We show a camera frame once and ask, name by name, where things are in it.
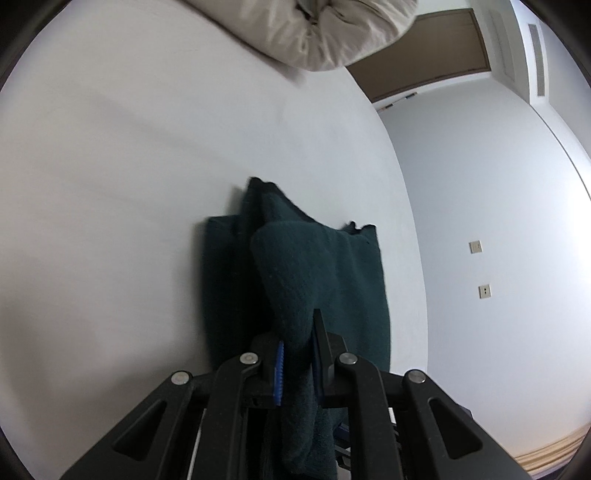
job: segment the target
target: electrical outlet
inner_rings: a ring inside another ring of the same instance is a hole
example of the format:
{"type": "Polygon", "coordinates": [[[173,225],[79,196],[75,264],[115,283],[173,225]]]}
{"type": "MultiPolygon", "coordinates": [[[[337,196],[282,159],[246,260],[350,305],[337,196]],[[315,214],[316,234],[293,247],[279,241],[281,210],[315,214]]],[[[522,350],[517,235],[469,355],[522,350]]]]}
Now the electrical outlet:
{"type": "Polygon", "coordinates": [[[480,298],[489,299],[491,297],[491,286],[481,285],[478,287],[478,293],[480,294],[480,298]]]}
{"type": "Polygon", "coordinates": [[[470,253],[471,254],[480,254],[482,253],[482,244],[480,240],[476,240],[474,242],[470,242],[470,253]]]}

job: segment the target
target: wall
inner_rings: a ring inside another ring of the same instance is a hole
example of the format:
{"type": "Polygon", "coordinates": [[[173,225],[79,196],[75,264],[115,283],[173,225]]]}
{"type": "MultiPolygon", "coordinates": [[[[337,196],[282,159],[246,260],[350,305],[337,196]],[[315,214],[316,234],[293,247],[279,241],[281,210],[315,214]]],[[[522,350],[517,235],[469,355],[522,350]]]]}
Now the wall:
{"type": "Polygon", "coordinates": [[[417,227],[428,373],[513,455],[587,423],[591,202],[558,142],[494,79],[381,117],[417,227]]]}
{"type": "Polygon", "coordinates": [[[556,34],[540,22],[546,47],[548,99],[591,157],[591,87],[556,34]]]}
{"type": "Polygon", "coordinates": [[[525,48],[511,0],[469,0],[499,82],[529,101],[530,79],[525,48]]]}
{"type": "Polygon", "coordinates": [[[470,8],[467,0],[419,0],[417,15],[456,8],[470,8]]]}

